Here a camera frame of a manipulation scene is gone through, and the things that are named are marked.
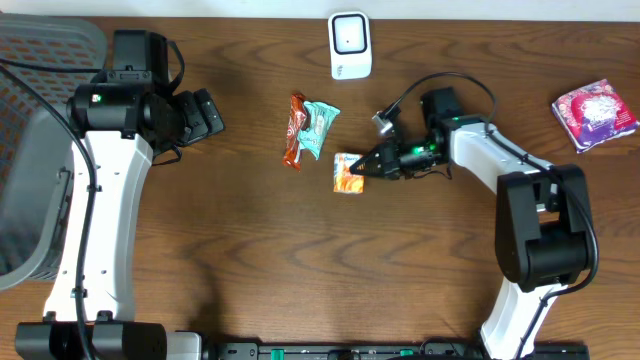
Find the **orange tissue pack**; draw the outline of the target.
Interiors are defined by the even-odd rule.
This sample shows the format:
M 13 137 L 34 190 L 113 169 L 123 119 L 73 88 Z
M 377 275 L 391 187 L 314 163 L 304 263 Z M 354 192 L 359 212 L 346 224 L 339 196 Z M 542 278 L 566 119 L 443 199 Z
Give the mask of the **orange tissue pack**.
M 350 166 L 361 159 L 360 154 L 336 153 L 334 156 L 333 191 L 343 194 L 361 194 L 364 177 L 350 172 Z

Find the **teal wipes packet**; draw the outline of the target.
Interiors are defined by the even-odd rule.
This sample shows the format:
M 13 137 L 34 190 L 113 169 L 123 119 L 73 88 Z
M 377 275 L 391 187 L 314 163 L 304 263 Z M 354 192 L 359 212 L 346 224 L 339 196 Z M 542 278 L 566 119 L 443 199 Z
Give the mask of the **teal wipes packet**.
M 318 160 L 331 125 L 341 110 L 323 102 L 304 101 L 303 105 L 310 116 L 310 124 L 298 134 L 300 148 L 309 150 Z

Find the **red snack wrapper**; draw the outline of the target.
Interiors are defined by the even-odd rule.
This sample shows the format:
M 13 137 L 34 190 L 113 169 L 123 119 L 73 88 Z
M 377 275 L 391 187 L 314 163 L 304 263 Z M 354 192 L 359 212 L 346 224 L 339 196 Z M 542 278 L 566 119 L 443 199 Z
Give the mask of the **red snack wrapper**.
M 287 139 L 282 163 L 297 171 L 300 166 L 300 142 L 298 135 L 306 128 L 308 114 L 304 107 L 305 96 L 300 93 L 292 94 L 290 97 L 289 121 L 287 127 Z

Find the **purple Carefree pad package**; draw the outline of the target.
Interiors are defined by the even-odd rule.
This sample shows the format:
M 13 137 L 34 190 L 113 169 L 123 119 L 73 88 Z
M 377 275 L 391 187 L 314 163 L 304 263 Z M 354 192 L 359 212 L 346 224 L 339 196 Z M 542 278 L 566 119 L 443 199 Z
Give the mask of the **purple Carefree pad package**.
M 577 153 L 633 134 L 639 121 L 607 79 L 572 90 L 551 104 Z

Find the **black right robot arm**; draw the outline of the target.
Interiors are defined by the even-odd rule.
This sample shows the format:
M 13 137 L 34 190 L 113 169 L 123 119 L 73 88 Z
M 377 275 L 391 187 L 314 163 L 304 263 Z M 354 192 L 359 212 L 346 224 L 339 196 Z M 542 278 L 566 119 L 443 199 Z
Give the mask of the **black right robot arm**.
M 374 116 L 385 139 L 355 162 L 352 174 L 418 179 L 437 166 L 472 173 L 496 196 L 495 254 L 503 274 L 480 328 L 487 359 L 526 359 L 553 302 L 585 288 L 598 265 L 598 244 L 584 172 L 555 166 L 505 138 L 483 115 L 464 112 L 453 88 L 421 97 L 428 134 L 406 141 L 391 105 Z

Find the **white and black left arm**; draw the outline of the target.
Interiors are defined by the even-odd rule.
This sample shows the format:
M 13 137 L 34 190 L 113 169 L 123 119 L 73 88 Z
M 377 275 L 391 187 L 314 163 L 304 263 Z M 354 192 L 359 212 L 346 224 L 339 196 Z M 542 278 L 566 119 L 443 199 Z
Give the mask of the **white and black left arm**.
M 215 357 L 196 332 L 135 318 L 132 262 L 141 192 L 158 156 L 222 132 L 205 89 L 181 91 L 161 34 L 119 30 L 113 65 L 79 86 L 57 121 L 72 141 L 74 174 L 59 272 L 39 322 L 17 326 L 24 359 Z

